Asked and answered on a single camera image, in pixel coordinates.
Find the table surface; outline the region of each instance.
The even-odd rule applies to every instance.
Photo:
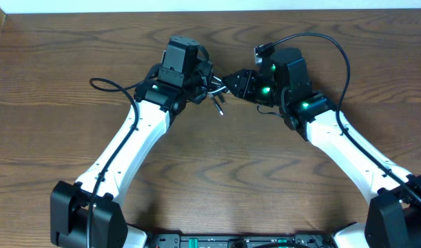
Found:
[[[255,68],[252,49],[297,32],[336,38],[351,61],[343,112],[381,152],[421,174],[421,10],[9,15],[0,38],[0,247],[50,247],[50,192],[101,154],[129,110],[93,76],[140,81],[168,39],[202,43],[216,75]],[[328,41],[300,38],[315,89],[337,101],[345,65]],[[276,116],[227,97],[189,104],[155,144],[123,212],[184,233],[331,231],[367,203],[319,149]]]

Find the green connector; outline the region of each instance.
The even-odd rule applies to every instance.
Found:
[[[189,248],[198,248],[198,239],[190,238],[189,239]]]
[[[287,242],[287,240],[284,238],[281,238],[281,239],[278,239],[278,242]]]

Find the robotic arm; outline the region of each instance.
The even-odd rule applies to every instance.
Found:
[[[213,65],[198,42],[172,37],[155,65],[153,75],[136,87],[138,125],[107,168],[95,196],[92,221],[92,246],[127,248],[206,247],[421,247],[421,206],[391,177],[368,159],[345,136],[336,120],[336,106],[324,95],[314,92],[307,66],[297,48],[274,51],[274,45],[256,48],[259,71],[241,70],[212,82]],[[319,147],[350,177],[369,203],[367,224],[352,224],[330,236],[297,234],[276,237],[179,236],[161,234],[155,238],[126,224],[121,207],[137,170],[153,144],[168,130],[185,108],[186,102],[199,104],[207,93],[232,92],[240,99],[273,107],[277,105],[285,125],[303,139]],[[412,176],[366,141],[340,113],[347,133],[402,182],[421,196],[421,175]],[[84,208],[106,161],[130,128],[134,128],[133,109],[97,161],[75,184],[60,181],[51,195],[51,241],[60,247],[86,247],[88,211]],[[400,201],[410,204],[403,209]]]

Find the wooden table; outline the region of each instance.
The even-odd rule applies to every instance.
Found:
[[[297,32],[336,38],[351,61],[343,111],[378,149],[421,174],[421,10],[9,15],[0,39],[0,247],[49,247],[52,188],[74,182],[129,110],[93,76],[140,81],[168,39],[209,50],[219,76],[255,68],[252,49]],[[342,57],[300,38],[314,87],[337,101]],[[188,105],[147,156],[124,214],[143,228],[277,234],[364,222],[367,203],[326,155],[275,116],[227,97]]]

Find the white backdrop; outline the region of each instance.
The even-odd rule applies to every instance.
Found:
[[[421,0],[0,0],[7,14],[421,8]]]

